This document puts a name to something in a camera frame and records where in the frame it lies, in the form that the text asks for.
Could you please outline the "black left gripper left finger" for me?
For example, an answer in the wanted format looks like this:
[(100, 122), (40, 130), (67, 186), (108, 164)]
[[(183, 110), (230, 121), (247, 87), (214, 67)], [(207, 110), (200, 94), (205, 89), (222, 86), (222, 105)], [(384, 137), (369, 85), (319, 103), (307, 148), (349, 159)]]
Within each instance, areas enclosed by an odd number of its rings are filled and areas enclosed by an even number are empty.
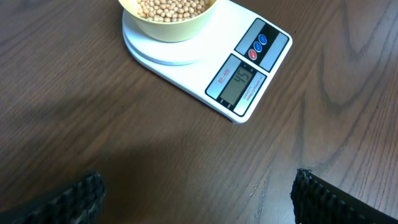
[(103, 208), (106, 184), (95, 170), (1, 213), (4, 224), (91, 224)]

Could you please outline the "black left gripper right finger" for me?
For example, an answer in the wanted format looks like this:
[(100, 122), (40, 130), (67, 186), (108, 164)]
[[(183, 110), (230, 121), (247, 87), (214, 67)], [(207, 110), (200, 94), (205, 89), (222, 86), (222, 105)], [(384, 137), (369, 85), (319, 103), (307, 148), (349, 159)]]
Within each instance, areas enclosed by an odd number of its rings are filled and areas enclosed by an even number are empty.
[(329, 184), (308, 169), (297, 169), (290, 198), (295, 223), (299, 224), (397, 224), (397, 219)]

